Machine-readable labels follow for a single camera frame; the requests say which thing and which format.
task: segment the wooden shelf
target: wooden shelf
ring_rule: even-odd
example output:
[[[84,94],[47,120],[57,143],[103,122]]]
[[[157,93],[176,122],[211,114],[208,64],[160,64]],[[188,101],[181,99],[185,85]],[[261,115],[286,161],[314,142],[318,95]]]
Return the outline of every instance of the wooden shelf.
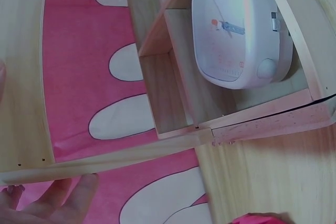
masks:
[[[141,1],[146,2],[147,5],[142,5]],[[336,85],[327,78],[330,70],[323,71],[326,62],[335,61],[331,56],[336,51],[336,49],[333,51],[336,43],[327,43],[327,40],[315,39],[311,36],[311,32],[307,29],[310,27],[307,19],[300,15],[302,12],[298,8],[301,0],[276,1],[298,51],[293,51],[292,66],[288,75],[284,80],[262,88],[228,90],[211,84],[199,73],[194,55],[191,0],[130,0],[139,56],[146,58],[141,61],[146,62],[151,59],[149,60],[152,63],[151,67],[160,68],[162,66],[156,62],[156,58],[167,60],[169,55],[170,75],[174,71],[178,72],[173,85],[175,93],[179,90],[179,96],[178,102],[174,104],[176,104],[175,108],[183,107],[183,113],[176,109],[174,112],[176,118],[173,115],[168,116],[168,120],[173,118],[169,125],[163,120],[166,116],[165,112],[160,114],[161,110],[154,108],[153,116],[157,122],[159,134],[176,130],[174,134],[177,134],[181,132],[179,130],[181,127],[192,124],[194,127],[212,129],[239,124],[295,109],[336,93]],[[309,1],[314,9],[318,9],[316,14],[321,17],[319,22],[323,31],[319,31],[320,37],[326,36],[329,41],[335,41],[334,33],[331,34],[331,28],[328,28],[328,22],[325,20],[326,15],[321,13],[321,6],[318,6],[314,0]],[[144,75],[145,79],[161,74],[155,72],[156,70],[150,72],[149,68],[144,69],[147,72]],[[158,101],[160,103],[164,101],[162,97],[165,95],[159,94],[157,87],[150,84],[153,79],[146,82],[154,106]],[[161,89],[160,92],[170,93],[164,91],[164,87]]]
[[[192,125],[180,85],[174,53],[140,57],[157,133],[164,134]]]

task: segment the finger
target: finger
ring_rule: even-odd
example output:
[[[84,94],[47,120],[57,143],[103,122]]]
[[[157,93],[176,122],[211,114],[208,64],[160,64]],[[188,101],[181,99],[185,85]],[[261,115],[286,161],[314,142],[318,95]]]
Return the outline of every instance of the finger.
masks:
[[[0,193],[0,206],[4,208],[16,209],[23,193],[20,186],[9,186]]]
[[[71,178],[57,180],[35,202],[28,205],[23,212],[46,219],[59,208],[71,186]]]
[[[5,89],[6,67],[3,60],[0,59],[0,101]]]
[[[98,175],[81,177],[64,205],[51,216],[55,223],[82,223],[98,188]]]

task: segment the shelf compartment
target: shelf compartment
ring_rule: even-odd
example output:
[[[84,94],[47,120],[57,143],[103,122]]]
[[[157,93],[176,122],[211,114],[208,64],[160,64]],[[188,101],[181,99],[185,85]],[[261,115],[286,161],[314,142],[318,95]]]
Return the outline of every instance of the shelf compartment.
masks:
[[[257,89],[228,90],[211,84],[199,73],[194,55],[191,11],[189,9],[166,10],[165,18],[190,112],[196,126],[199,124],[211,127],[227,126],[243,122],[242,119],[252,120],[260,115],[282,112],[311,102],[306,76],[296,50],[293,53],[291,69],[283,81]],[[293,95],[295,99],[292,101],[286,99],[286,104],[277,104],[277,101],[284,101],[284,99],[277,99],[288,95]],[[255,106],[258,106],[260,113],[248,111],[255,110]]]
[[[173,52],[140,57],[140,64],[159,137],[192,125]]]

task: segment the white alarm clock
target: white alarm clock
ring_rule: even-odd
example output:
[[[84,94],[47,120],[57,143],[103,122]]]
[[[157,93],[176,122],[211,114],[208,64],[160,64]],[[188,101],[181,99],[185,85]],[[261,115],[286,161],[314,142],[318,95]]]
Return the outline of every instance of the white alarm clock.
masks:
[[[195,57],[201,74],[229,89],[282,80],[293,41],[275,0],[192,0]]]

